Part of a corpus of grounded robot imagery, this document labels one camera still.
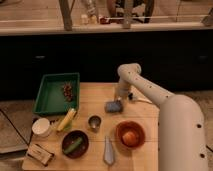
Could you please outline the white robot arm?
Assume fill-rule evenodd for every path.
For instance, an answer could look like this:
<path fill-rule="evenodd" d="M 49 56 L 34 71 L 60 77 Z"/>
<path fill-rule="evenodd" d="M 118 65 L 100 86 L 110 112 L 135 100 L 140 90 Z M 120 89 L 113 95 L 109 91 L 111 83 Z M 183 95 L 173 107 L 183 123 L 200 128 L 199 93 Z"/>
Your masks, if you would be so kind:
<path fill-rule="evenodd" d="M 158 171 L 209 171 L 200 106 L 142 77 L 137 63 L 122 64 L 117 72 L 115 97 L 125 99 L 134 86 L 159 108 Z"/>

